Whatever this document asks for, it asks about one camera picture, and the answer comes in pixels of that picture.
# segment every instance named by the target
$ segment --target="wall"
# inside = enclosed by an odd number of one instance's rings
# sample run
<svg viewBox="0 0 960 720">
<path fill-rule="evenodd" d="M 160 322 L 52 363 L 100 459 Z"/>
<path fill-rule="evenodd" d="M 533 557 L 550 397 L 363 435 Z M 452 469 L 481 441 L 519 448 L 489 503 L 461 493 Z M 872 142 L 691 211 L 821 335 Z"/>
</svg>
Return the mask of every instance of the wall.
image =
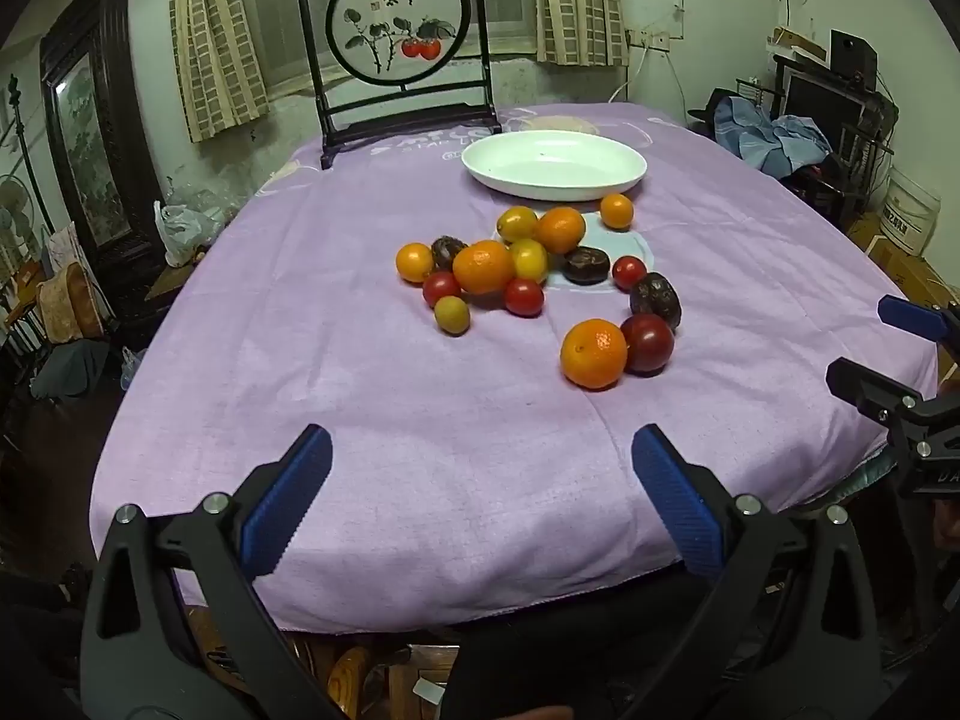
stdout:
<svg viewBox="0 0 960 720">
<path fill-rule="evenodd" d="M 26 134 L 40 191 L 56 226 L 66 223 L 54 175 L 40 105 L 37 41 L 72 0 L 31 0 L 0 52 L 0 77 L 16 73 L 23 92 L 21 110 L 30 117 Z M 272 104 L 269 116 L 234 127 L 205 143 L 190 143 L 176 85 L 168 0 L 130 0 L 130 44 L 140 112 L 157 176 L 166 190 L 175 185 L 205 186 L 232 199 L 246 199 L 304 141 L 319 135 L 310 95 L 291 95 Z M 536 65 L 525 57 L 494 62 L 494 98 L 499 106 L 559 100 L 606 100 L 622 69 L 579 70 Z M 348 94 L 341 88 L 338 94 Z M 19 165 L 19 154 L 0 149 L 0 175 Z M 26 173 L 18 167 L 26 181 Z"/>
<path fill-rule="evenodd" d="M 778 24 L 778 0 L 623 0 L 627 23 L 644 28 L 648 23 L 669 26 L 670 59 L 677 79 L 663 52 L 647 53 L 637 81 L 632 82 L 630 100 L 664 110 L 684 121 L 685 108 L 703 108 L 713 89 L 736 89 L 736 79 L 751 76 L 763 79 L 768 65 L 766 38 Z M 664 14 L 670 14 L 664 20 Z M 630 74 L 637 70 L 642 49 L 631 50 Z"/>
<path fill-rule="evenodd" d="M 859 35 L 877 51 L 880 74 L 899 106 L 894 166 L 943 201 L 925 252 L 940 276 L 960 284 L 957 122 L 960 52 L 928 0 L 792 0 L 793 25 L 820 45 L 831 29 Z"/>
</svg>

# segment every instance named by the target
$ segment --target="dark wooden frame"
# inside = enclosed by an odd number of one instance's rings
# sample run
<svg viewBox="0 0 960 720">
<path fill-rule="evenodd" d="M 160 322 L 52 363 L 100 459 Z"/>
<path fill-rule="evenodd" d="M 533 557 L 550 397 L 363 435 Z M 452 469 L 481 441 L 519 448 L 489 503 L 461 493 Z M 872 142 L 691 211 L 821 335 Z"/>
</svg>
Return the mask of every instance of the dark wooden frame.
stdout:
<svg viewBox="0 0 960 720">
<path fill-rule="evenodd" d="M 395 86 L 398 91 L 390 92 L 375 97 L 363 98 L 363 100 L 354 101 L 354 103 L 343 103 L 341 105 L 330 105 L 326 99 L 325 86 L 323 85 L 323 75 L 320 72 L 320 61 L 317 58 L 317 42 L 313 34 L 313 16 L 310 9 L 310 0 L 296 0 L 299 4 L 299 15 L 301 15 L 301 27 L 304 30 L 304 44 L 306 45 L 306 57 L 310 65 L 310 76 L 313 79 L 314 98 L 317 103 L 317 115 L 320 117 L 320 130 L 323 132 L 323 149 L 320 153 L 320 167 L 326 170 L 333 164 L 333 158 L 346 146 L 358 141 L 366 141 L 370 138 L 383 138 L 388 135 L 395 135 L 400 132 L 411 132 L 416 129 L 426 129 L 429 127 L 444 127 L 448 124 L 480 124 L 482 127 L 488 127 L 491 133 L 500 132 L 502 125 L 496 117 L 496 109 L 493 107 L 493 81 L 491 80 L 490 70 L 490 41 L 487 34 L 487 6 L 485 0 L 476 0 L 476 18 L 477 32 L 480 41 L 480 53 L 477 56 L 456 56 L 463 43 L 466 29 L 460 30 L 458 41 L 453 50 L 448 52 L 448 56 L 437 66 L 421 76 L 406 81 L 394 81 L 391 83 L 381 82 L 379 86 Z M 326 10 L 326 24 L 330 23 L 329 9 L 333 2 L 329 0 Z M 331 47 L 334 45 L 332 34 L 328 26 L 328 42 Z M 438 83 L 429 86 L 418 86 L 411 89 L 408 84 L 417 80 L 432 76 L 446 62 L 457 59 L 478 59 L 480 60 L 480 76 L 478 79 L 467 81 L 454 81 L 451 83 Z M 351 76 L 363 79 L 349 65 L 342 64 Z M 430 95 L 436 92 L 449 92 L 459 89 L 483 90 L 484 101 L 481 104 L 473 105 L 468 103 L 453 103 L 441 105 L 425 105 L 413 111 L 404 113 L 387 114 L 385 116 L 376 116 L 371 119 L 362 119 L 359 122 L 349 124 L 348 127 L 338 128 L 333 122 L 333 115 L 343 113 L 344 111 L 355 110 L 359 108 L 374 107 L 379 103 L 387 103 L 389 100 L 403 100 L 404 98 L 414 98 L 418 95 Z"/>
<path fill-rule="evenodd" d="M 70 170 L 56 105 L 56 86 L 89 55 L 100 132 L 114 185 L 131 232 L 96 245 Z M 107 300 L 122 320 L 122 304 L 139 314 L 143 296 L 164 267 L 163 244 L 152 206 L 160 182 L 143 132 L 128 42 L 127 0 L 74 0 L 40 40 L 40 87 L 56 178 L 77 237 Z"/>
</svg>

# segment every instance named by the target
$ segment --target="screw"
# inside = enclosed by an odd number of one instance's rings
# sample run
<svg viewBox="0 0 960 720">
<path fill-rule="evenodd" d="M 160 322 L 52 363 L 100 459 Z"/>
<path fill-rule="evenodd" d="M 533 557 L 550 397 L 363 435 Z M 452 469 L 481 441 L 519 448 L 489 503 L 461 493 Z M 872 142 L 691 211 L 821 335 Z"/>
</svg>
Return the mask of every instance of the screw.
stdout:
<svg viewBox="0 0 960 720">
<path fill-rule="evenodd" d="M 227 509 L 229 503 L 230 499 L 227 493 L 210 493 L 206 498 L 203 498 L 203 510 L 207 514 L 219 514 Z"/>
<path fill-rule="evenodd" d="M 760 514 L 760 511 L 763 509 L 760 500 L 755 497 L 755 495 L 738 495 L 736 501 L 736 507 L 740 510 L 741 514 L 746 514 L 747 517 L 752 517 L 754 514 Z"/>
<path fill-rule="evenodd" d="M 850 515 L 847 514 L 847 510 L 842 506 L 834 504 L 833 506 L 827 506 L 827 519 L 834 525 L 843 525 L 850 519 Z"/>
<path fill-rule="evenodd" d="M 138 514 L 140 514 L 140 507 L 136 503 L 125 503 L 117 509 L 116 520 L 121 525 L 126 525 Z"/>
</svg>

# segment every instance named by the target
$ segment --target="wall socket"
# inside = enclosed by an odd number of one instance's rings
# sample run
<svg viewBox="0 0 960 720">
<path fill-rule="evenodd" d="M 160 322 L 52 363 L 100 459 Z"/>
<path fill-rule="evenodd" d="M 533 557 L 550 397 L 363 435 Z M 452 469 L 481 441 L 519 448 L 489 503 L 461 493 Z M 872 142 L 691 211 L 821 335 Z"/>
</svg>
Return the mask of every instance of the wall socket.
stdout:
<svg viewBox="0 0 960 720">
<path fill-rule="evenodd" d="M 649 47 L 655 52 L 670 52 L 670 33 L 669 32 L 658 32 L 656 35 L 650 36 Z"/>
<path fill-rule="evenodd" d="M 640 32 L 637 29 L 627 30 L 627 45 L 637 49 L 654 50 L 654 52 L 670 52 L 670 33 L 658 32 L 655 35 L 649 32 Z"/>
</svg>

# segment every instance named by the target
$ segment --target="blue cloth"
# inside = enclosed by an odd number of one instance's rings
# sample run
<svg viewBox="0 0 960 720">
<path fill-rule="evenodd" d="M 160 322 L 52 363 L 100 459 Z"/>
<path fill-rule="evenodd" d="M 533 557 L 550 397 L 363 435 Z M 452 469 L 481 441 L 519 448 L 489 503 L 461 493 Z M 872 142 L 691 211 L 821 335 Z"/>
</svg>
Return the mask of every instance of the blue cloth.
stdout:
<svg viewBox="0 0 960 720">
<path fill-rule="evenodd" d="M 717 143 L 774 178 L 819 165 L 830 153 L 830 144 L 813 119 L 781 116 L 771 122 L 765 111 L 744 98 L 722 100 L 713 126 Z"/>
</svg>

